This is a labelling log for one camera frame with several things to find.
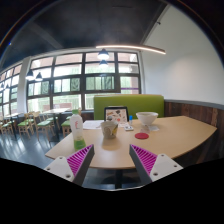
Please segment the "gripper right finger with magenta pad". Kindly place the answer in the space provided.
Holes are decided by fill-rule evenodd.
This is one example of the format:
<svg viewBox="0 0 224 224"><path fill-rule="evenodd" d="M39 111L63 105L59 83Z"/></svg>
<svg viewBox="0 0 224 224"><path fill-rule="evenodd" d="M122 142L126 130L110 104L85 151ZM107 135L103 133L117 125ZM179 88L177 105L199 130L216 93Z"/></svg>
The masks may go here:
<svg viewBox="0 0 224 224"><path fill-rule="evenodd" d="M166 154L156 155L133 144L130 145L129 154L143 185L155 182L182 169L182 166Z"/></svg>

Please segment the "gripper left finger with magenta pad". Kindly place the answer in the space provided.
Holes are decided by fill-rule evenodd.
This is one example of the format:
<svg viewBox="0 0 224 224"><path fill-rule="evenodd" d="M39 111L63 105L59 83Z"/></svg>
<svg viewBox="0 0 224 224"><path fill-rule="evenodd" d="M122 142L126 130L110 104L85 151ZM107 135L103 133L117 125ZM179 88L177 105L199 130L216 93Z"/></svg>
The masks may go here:
<svg viewBox="0 0 224 224"><path fill-rule="evenodd" d="M94 154L94 145L91 144L68 157L57 157L45 171L81 186Z"/></svg>

